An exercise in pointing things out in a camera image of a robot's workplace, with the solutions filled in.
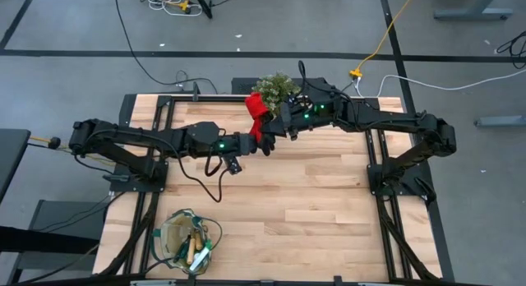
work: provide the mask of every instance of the gray floor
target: gray floor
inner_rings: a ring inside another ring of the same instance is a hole
[[[171,17],[151,11],[138,0],[120,1],[137,50],[370,53],[385,32],[380,0],[232,0],[216,8],[212,21],[203,16]],[[390,0],[391,10],[399,10],[404,1]],[[432,19],[433,8],[457,7],[470,1],[413,0],[396,25],[402,53],[493,56],[499,44],[524,30],[526,0],[495,1],[497,7],[515,9],[508,21]],[[23,2],[0,0],[0,34]],[[34,0],[7,48],[127,50],[113,0]],[[389,42],[381,53],[392,53]],[[297,59],[141,61],[161,80],[170,81],[176,70],[184,69],[190,77],[209,77],[221,92],[228,92],[231,79],[237,76],[276,71],[299,76]],[[305,63],[309,76],[324,76],[343,87],[349,82],[348,71],[358,61],[307,59]],[[443,86],[514,72],[505,63],[405,65],[409,77]],[[376,93],[384,75],[396,74],[395,64],[388,61],[368,62],[362,70],[366,74],[361,83],[365,95]],[[523,114],[525,77],[460,92],[411,86],[418,110],[443,117],[457,131],[458,153],[432,159],[431,168],[458,281],[521,284],[526,261],[526,189],[520,177],[525,163],[525,130],[480,130],[473,126],[473,120]],[[150,81],[131,58],[0,57],[0,88],[0,127],[27,128],[36,136],[65,140],[74,121],[116,121],[127,93],[174,90]],[[205,83],[201,88],[211,92]],[[383,95],[401,96],[398,81],[389,80]],[[74,164],[68,155],[28,149],[0,205],[0,223],[27,228],[39,199],[97,201],[107,192],[108,184],[99,173]],[[0,255],[0,283],[13,258]]]

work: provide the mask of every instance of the wooden handle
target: wooden handle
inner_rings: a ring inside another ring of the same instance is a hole
[[[196,239],[194,238],[194,234],[192,234],[190,238],[190,246],[188,248],[188,256],[187,256],[188,265],[191,265],[191,263],[194,262],[195,252],[196,252]]]
[[[196,236],[196,249],[201,251],[203,249],[203,241],[201,240],[201,233],[199,233],[199,231],[196,231],[194,235]]]

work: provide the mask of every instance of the yellow plug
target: yellow plug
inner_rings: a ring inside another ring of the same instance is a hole
[[[353,77],[353,79],[361,78],[363,74],[360,72],[359,68],[356,68],[353,71],[349,71],[348,74]]]

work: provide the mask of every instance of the wooden table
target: wooden table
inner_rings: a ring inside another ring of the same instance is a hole
[[[131,127],[152,127],[157,98],[136,96]],[[380,98],[380,105],[382,110],[403,112],[399,98]],[[216,122],[228,133],[247,132],[252,125],[244,103],[175,104],[173,127],[200,121]],[[391,156],[411,147],[408,134],[385,134]],[[240,158],[243,171],[224,176],[223,201],[219,204],[186,179],[177,162],[170,160],[155,227],[183,208],[221,223],[223,240],[213,252],[209,269],[198,279],[331,281],[341,275],[344,281],[388,281],[376,201],[367,180],[364,134],[323,127],[300,133],[296,141],[278,139],[275,146],[270,157],[258,151]],[[130,150],[145,154],[142,149]],[[204,175],[205,159],[183,161],[189,175],[200,178],[217,194],[218,176]],[[136,198],[136,193],[128,192],[109,207],[94,273],[104,269],[128,239]],[[424,202],[416,196],[398,198],[409,245],[433,274],[441,276]],[[209,227],[215,240],[217,229],[212,224]],[[402,276],[399,250],[391,242],[397,274]],[[140,240],[135,271],[142,245]],[[160,265],[147,277],[187,276]]]

